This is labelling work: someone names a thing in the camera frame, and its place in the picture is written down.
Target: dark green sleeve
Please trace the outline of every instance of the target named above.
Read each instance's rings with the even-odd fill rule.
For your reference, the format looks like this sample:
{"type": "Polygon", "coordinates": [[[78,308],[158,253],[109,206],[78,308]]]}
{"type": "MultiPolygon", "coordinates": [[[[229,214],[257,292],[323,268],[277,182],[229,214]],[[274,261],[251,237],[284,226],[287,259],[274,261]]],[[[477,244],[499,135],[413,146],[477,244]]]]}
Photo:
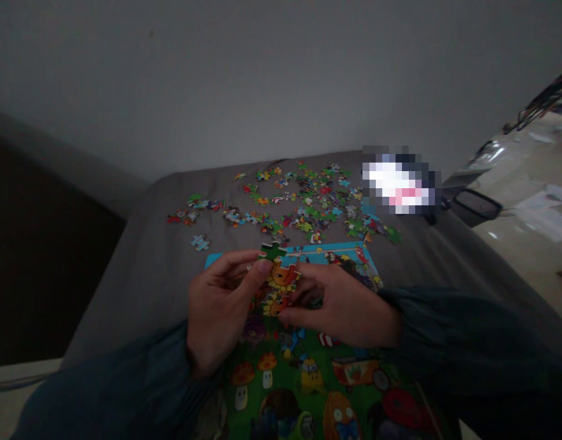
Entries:
{"type": "Polygon", "coordinates": [[[562,357],[500,302],[451,288],[381,290],[402,311],[387,358],[483,440],[562,438],[562,357]]]}
{"type": "Polygon", "coordinates": [[[12,439],[190,438],[221,372],[189,377],[187,321],[45,381],[12,439]]]}

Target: puzzle board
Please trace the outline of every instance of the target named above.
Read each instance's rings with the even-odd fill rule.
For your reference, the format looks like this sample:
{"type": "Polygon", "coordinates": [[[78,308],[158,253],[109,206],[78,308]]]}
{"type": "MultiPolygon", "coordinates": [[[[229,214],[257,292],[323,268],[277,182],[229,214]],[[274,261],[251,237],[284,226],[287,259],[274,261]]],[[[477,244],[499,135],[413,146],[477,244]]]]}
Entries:
{"type": "MultiPolygon", "coordinates": [[[[282,266],[339,264],[370,288],[381,284],[362,242],[287,250],[282,266]]],[[[209,255],[206,267],[219,256],[209,255]]],[[[211,414],[202,411],[198,424],[200,438],[209,438],[214,424],[233,439],[454,438],[443,414],[427,405],[415,381],[385,361],[380,350],[286,328],[276,317],[263,315],[258,305],[224,365],[221,390],[208,409],[211,414]]]]}

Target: gray bed sheet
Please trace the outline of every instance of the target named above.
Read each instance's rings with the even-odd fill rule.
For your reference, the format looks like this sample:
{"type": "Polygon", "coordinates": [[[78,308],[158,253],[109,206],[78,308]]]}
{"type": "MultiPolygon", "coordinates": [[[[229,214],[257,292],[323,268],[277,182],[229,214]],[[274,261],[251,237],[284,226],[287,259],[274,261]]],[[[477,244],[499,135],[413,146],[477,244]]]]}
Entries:
{"type": "MultiPolygon", "coordinates": [[[[353,186],[362,183],[360,151],[302,160],[317,172],[330,163],[338,163],[352,171],[353,186]]],[[[245,224],[237,229],[228,226],[221,211],[202,211],[191,227],[168,224],[166,216],[177,208],[186,208],[189,196],[199,192],[206,199],[226,198],[228,205],[237,206],[242,212],[267,211],[279,219],[293,211],[299,200],[261,208],[242,190],[246,183],[257,183],[254,177],[257,171],[272,166],[281,167],[283,174],[298,172],[296,159],[285,159],[177,173],[157,181],[128,221],[61,368],[107,353],[186,318],[188,285],[203,270],[208,254],[258,249],[262,242],[270,241],[255,225],[245,224]],[[234,181],[234,176],[241,172],[248,173],[248,177],[234,181]],[[206,233],[211,239],[208,251],[197,252],[190,244],[198,233],[206,233]]],[[[259,192],[265,196],[281,192],[275,188],[274,180],[258,182],[259,192]]],[[[287,190],[297,191],[297,188],[292,182],[287,190]]],[[[545,343],[562,353],[562,319],[453,213],[442,213],[433,226],[415,215],[380,217],[384,224],[399,229],[403,237],[397,246],[382,236],[374,236],[367,244],[386,287],[444,285],[495,298],[524,315],[545,343]]],[[[342,231],[342,220],[325,232],[327,243],[351,241],[342,231]]],[[[291,239],[291,246],[307,244],[301,231],[286,228],[285,233],[291,239]]]]}

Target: hand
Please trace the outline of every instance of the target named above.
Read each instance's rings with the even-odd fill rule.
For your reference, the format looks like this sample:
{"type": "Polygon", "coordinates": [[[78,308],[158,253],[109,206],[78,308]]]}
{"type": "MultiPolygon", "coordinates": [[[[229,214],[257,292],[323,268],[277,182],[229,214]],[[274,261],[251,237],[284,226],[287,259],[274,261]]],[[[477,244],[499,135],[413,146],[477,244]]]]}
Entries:
{"type": "Polygon", "coordinates": [[[338,265],[299,263],[302,279],[291,294],[291,307],[279,320],[286,325],[305,327],[359,348],[396,347],[401,334],[401,314],[375,292],[338,265]],[[318,296],[319,310],[303,308],[318,296]]]}
{"type": "Polygon", "coordinates": [[[238,342],[250,301],[273,266],[265,259],[254,263],[259,253],[227,252],[191,282],[187,346],[193,379],[211,377],[238,342]],[[236,287],[234,279],[243,273],[236,287]]]}

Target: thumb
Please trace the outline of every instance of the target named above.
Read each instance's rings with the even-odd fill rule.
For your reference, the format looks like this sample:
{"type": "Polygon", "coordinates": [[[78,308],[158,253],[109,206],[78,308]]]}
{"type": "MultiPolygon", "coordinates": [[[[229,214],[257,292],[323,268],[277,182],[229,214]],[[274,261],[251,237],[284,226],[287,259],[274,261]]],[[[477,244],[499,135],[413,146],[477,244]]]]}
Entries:
{"type": "Polygon", "coordinates": [[[303,307],[287,307],[281,311],[278,316],[279,320],[285,325],[293,325],[295,327],[305,327],[320,333],[327,333],[326,311],[308,310],[303,307]]]}
{"type": "Polygon", "coordinates": [[[263,258],[251,267],[240,286],[235,290],[237,295],[243,298],[251,298],[255,292],[261,287],[261,284],[267,280],[271,273],[273,263],[263,258]]]}

